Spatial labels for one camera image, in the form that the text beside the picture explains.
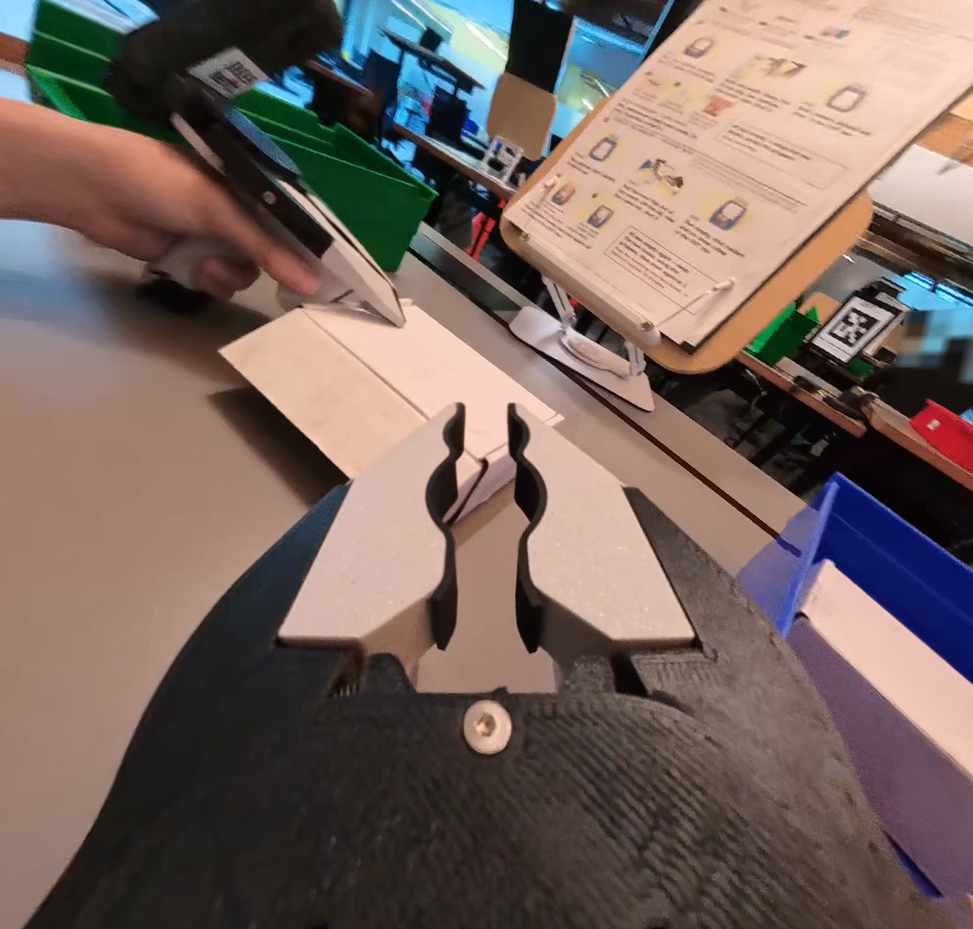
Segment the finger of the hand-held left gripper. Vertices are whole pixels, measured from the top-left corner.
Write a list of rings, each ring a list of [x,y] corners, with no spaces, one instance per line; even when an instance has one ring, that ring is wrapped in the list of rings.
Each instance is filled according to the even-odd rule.
[[[339,257],[324,258],[312,265],[319,285],[312,295],[302,295],[278,285],[276,301],[286,311],[302,306],[341,306],[364,312],[397,328],[405,326],[405,311],[391,276],[366,262]]]
[[[366,262],[384,272],[345,224],[316,195],[281,178],[273,178],[272,182],[275,201],[270,205],[270,212],[311,269],[315,262],[324,258],[333,263],[343,257],[349,262]]]

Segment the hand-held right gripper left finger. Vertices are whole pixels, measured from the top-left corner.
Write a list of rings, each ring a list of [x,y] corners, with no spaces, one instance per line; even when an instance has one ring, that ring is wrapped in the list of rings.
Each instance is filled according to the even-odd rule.
[[[415,680],[426,653],[456,628],[457,501],[465,406],[447,405],[347,487],[277,637],[348,650],[360,663],[393,655]]]

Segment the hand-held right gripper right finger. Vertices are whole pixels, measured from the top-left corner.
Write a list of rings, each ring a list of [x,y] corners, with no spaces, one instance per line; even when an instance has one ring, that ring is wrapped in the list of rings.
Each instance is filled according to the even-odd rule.
[[[697,633],[633,509],[634,492],[527,409],[507,409],[517,545],[516,622],[557,680],[578,661],[684,649]]]

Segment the green plastic bin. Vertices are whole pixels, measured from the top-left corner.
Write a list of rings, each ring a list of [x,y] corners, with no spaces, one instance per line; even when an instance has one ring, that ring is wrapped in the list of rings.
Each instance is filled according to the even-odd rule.
[[[176,143],[172,129],[123,109],[103,87],[120,31],[51,0],[34,5],[26,70],[32,99],[97,125]],[[323,126],[309,110],[252,90],[233,106],[295,163],[304,182],[379,266],[398,270],[436,192],[345,127]]]
[[[759,362],[775,367],[796,352],[819,326],[820,317],[815,306],[803,312],[796,305],[790,304],[744,351]]]

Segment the white cardboard mailer box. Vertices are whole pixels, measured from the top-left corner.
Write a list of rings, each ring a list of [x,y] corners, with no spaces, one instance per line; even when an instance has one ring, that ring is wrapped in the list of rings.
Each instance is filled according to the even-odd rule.
[[[886,834],[941,893],[971,894],[971,682],[829,560],[788,642]]]
[[[295,307],[220,355],[347,478],[463,404],[450,517],[459,521],[514,478],[510,404],[550,428],[564,417],[411,301],[404,311],[406,324],[396,327],[349,307]]]

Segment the blue plastic bin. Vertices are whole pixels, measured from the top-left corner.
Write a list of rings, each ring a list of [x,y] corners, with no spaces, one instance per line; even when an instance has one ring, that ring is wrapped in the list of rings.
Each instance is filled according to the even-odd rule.
[[[796,514],[783,533],[738,574],[743,588],[788,644],[802,587],[811,569],[823,560],[832,561],[972,686],[970,567],[864,490],[834,476],[819,497]],[[971,896],[941,893],[886,836],[928,893]]]

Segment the person's left forearm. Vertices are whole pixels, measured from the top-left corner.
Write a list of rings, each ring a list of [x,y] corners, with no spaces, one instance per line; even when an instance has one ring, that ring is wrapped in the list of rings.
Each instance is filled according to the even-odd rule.
[[[41,106],[1,101],[1,218],[83,228],[91,214],[95,127]]]

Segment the long dark desk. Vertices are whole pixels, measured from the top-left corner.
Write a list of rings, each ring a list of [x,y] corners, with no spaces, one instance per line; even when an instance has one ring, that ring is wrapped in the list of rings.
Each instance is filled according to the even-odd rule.
[[[398,123],[393,124],[392,131],[401,139],[416,145],[420,152],[445,164],[463,178],[487,189],[499,199],[507,202],[516,195],[517,188],[481,169],[480,164],[475,162],[470,155],[456,149],[453,145],[416,133]]]

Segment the black standing desk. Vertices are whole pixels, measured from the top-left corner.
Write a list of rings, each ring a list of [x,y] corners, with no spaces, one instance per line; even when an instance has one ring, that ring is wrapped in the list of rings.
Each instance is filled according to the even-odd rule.
[[[410,40],[396,34],[394,31],[383,27],[380,35],[390,43],[397,52],[397,57],[393,59],[394,66],[394,105],[391,107],[391,118],[396,118],[401,101],[400,82],[407,59],[415,60],[420,69],[428,72],[436,78],[444,81],[452,88],[448,93],[452,98],[462,102],[467,109],[470,108],[469,96],[473,92],[482,91],[484,85],[476,80],[472,75],[452,63],[446,57],[434,50],[426,47],[420,42]]]

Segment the person's left hand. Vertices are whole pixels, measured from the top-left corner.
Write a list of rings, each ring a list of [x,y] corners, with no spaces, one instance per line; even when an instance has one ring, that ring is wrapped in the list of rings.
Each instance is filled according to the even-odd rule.
[[[231,254],[205,258],[194,282],[228,299],[267,274],[299,295],[319,280],[298,256],[274,241],[227,191],[178,152],[135,133],[77,123],[79,163],[70,198],[71,229],[87,240],[143,262],[179,242],[215,241]]]

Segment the wooden document stand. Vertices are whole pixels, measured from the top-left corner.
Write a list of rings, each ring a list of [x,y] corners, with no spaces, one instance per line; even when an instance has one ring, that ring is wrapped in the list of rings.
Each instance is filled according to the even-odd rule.
[[[502,72],[485,124],[490,144],[483,169],[509,184],[521,160],[541,159],[549,144],[556,109],[553,93],[507,70]]]

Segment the wooden table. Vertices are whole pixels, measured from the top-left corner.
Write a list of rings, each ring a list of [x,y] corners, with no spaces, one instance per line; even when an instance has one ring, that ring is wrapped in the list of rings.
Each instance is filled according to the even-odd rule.
[[[736,361],[846,434],[861,439],[875,431],[956,484],[972,490],[971,470],[936,449],[931,441],[918,433],[904,413],[887,403],[869,401],[863,403],[859,410],[848,406],[836,408],[832,400],[838,398],[840,390],[793,360],[783,359],[771,366],[755,355],[741,351],[737,352]]]

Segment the black panel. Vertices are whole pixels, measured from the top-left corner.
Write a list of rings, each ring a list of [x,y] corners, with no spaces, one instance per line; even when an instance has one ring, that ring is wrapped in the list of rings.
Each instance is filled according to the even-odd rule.
[[[535,0],[513,0],[505,72],[554,94],[574,33],[574,15]]]

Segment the printed marker tag sign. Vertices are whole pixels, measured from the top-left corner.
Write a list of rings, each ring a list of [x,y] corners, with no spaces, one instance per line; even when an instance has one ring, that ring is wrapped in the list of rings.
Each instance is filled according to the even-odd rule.
[[[874,280],[852,292],[809,339],[809,348],[835,364],[847,365],[901,322],[908,307],[904,287]]]

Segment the red plastic bin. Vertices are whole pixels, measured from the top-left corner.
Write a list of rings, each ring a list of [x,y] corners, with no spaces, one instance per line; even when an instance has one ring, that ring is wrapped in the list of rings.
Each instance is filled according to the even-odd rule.
[[[972,472],[972,423],[931,399],[911,418],[918,436],[945,458]]]

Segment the printed instruction sheet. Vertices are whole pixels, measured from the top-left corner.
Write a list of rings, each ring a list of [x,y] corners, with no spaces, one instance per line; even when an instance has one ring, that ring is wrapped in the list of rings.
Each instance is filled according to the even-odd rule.
[[[705,0],[506,207],[626,337],[694,352],[971,92],[971,0]]]

